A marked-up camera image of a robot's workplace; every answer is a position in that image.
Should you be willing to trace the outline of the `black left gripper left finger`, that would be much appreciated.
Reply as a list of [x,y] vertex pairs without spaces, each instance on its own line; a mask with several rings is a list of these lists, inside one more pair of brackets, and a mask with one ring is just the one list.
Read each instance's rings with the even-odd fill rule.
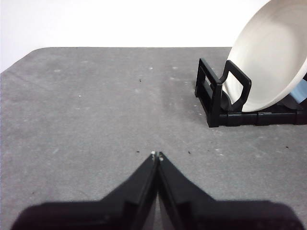
[[23,210],[13,230],[152,229],[158,157],[152,152],[136,171],[97,201],[47,202]]

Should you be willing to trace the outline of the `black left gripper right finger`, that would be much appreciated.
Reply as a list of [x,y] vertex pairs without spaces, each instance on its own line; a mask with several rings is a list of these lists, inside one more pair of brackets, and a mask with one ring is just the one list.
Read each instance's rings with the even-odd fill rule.
[[215,200],[158,153],[158,194],[166,230],[302,230],[296,213],[268,200]]

